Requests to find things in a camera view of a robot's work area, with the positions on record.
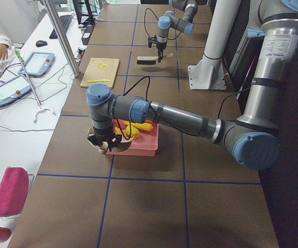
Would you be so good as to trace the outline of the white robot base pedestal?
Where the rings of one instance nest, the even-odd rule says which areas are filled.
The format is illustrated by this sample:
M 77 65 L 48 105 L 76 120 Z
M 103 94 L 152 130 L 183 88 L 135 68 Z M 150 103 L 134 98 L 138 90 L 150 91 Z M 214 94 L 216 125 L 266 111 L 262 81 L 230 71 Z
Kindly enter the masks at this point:
M 240 0 L 218 0 L 202 59 L 188 67 L 190 89 L 225 90 L 222 57 Z

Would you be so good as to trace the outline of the person hand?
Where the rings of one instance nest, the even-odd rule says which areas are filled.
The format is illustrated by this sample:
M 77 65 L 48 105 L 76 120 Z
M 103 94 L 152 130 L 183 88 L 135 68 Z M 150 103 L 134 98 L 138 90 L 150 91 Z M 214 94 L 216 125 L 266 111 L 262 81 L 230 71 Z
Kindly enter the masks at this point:
M 8 59 L 8 48 L 8 45 L 0 43 L 0 61 Z

